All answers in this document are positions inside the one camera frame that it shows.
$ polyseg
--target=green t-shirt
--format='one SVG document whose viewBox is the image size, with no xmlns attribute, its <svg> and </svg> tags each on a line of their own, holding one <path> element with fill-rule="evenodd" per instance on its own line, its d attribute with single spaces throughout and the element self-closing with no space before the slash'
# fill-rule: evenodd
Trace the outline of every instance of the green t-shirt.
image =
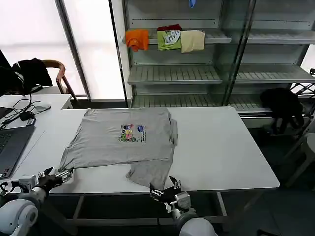
<svg viewBox="0 0 315 236">
<path fill-rule="evenodd" d="M 177 30 L 158 31 L 157 47 L 159 51 L 181 49 L 181 32 Z"/>
</svg>

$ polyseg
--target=folded clothes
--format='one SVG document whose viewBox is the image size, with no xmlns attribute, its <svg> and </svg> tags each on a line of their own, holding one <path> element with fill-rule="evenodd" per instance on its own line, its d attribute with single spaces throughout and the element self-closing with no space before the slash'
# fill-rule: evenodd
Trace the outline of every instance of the folded clothes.
<svg viewBox="0 0 315 236">
<path fill-rule="evenodd" d="M 159 51 L 181 48 L 181 32 L 178 30 L 158 31 L 157 48 Z"/>
<path fill-rule="evenodd" d="M 181 31 L 182 53 L 203 50 L 205 46 L 205 33 L 199 30 Z"/>
<path fill-rule="evenodd" d="M 177 124 L 167 108 L 88 109 L 59 171 L 131 163 L 127 178 L 163 189 L 176 144 Z"/>
<path fill-rule="evenodd" d="M 149 37 L 146 29 L 135 29 L 126 32 L 126 45 L 134 52 L 148 50 Z"/>
<path fill-rule="evenodd" d="M 168 30 L 179 30 L 182 31 L 182 27 L 179 24 L 171 25 L 171 26 L 162 26 L 158 27 L 157 31 L 168 31 Z"/>
</svg>

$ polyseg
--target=white desk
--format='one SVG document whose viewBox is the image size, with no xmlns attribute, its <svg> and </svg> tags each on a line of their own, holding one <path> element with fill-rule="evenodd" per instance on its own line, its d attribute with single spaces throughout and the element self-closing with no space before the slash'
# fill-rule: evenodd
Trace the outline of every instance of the white desk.
<svg viewBox="0 0 315 236">
<path fill-rule="evenodd" d="M 11 108 L 17 101 L 22 99 L 21 95 L 10 95 L 0 97 L 0 106 Z M 28 153 L 35 146 L 39 138 L 43 135 L 46 129 L 52 127 L 54 125 L 54 114 L 57 114 L 61 109 L 65 109 L 68 107 L 72 107 L 70 103 L 71 95 L 70 94 L 45 94 L 45 95 L 32 95 L 32 102 L 42 101 L 51 105 L 51 109 L 40 113 L 35 116 L 35 131 L 32 134 L 27 146 L 24 149 L 22 156 L 20 157 L 19 162 L 16 165 L 16 168 L 19 167 L 24 159 L 28 156 Z M 19 102 L 15 108 L 21 109 L 27 106 L 29 101 L 21 101 Z M 25 126 L 27 121 L 21 121 L 21 119 L 17 119 L 9 124 L 6 128 L 15 128 Z"/>
<path fill-rule="evenodd" d="M 279 182 L 231 107 L 169 108 L 178 122 L 178 146 L 170 175 L 184 190 L 220 191 L 271 189 Z M 59 166 L 64 148 L 73 139 L 85 110 L 61 110 L 54 123 L 29 152 L 13 178 Z M 125 177 L 129 165 L 77 169 L 74 182 L 52 193 L 134 193 L 148 188 Z"/>
</svg>

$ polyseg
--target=orange cloth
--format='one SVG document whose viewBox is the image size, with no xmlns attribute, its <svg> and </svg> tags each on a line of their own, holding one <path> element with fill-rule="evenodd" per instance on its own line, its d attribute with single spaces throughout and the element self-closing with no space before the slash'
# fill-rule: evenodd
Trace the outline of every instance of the orange cloth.
<svg viewBox="0 0 315 236">
<path fill-rule="evenodd" d="M 135 29 L 126 32 L 126 45 L 134 52 L 138 50 L 148 50 L 148 31 L 146 29 Z"/>
</svg>

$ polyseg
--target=shelf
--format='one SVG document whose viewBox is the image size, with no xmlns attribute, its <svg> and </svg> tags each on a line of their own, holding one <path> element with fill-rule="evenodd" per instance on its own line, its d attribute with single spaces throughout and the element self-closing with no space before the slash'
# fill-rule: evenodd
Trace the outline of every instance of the shelf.
<svg viewBox="0 0 315 236">
<path fill-rule="evenodd" d="M 260 94 L 243 94 L 233 93 L 230 96 L 229 106 L 234 107 L 239 113 L 255 112 L 266 113 L 271 112 L 268 108 L 263 108 L 260 101 Z"/>
<path fill-rule="evenodd" d="M 212 107 L 216 106 L 207 94 L 194 95 L 136 95 L 132 107 Z"/>
<path fill-rule="evenodd" d="M 222 31 L 203 29 L 205 31 L 205 44 L 214 43 L 230 43 L 231 38 L 228 38 Z M 156 29 L 149 29 L 149 44 L 158 44 L 158 36 Z"/>
<path fill-rule="evenodd" d="M 249 44 L 315 44 L 314 31 L 252 29 Z"/>
<path fill-rule="evenodd" d="M 130 70 L 130 85 L 220 84 L 216 70 L 210 65 L 141 65 Z"/>
<path fill-rule="evenodd" d="M 315 83 L 315 78 L 297 65 L 243 64 L 236 77 L 237 84 Z"/>
</svg>

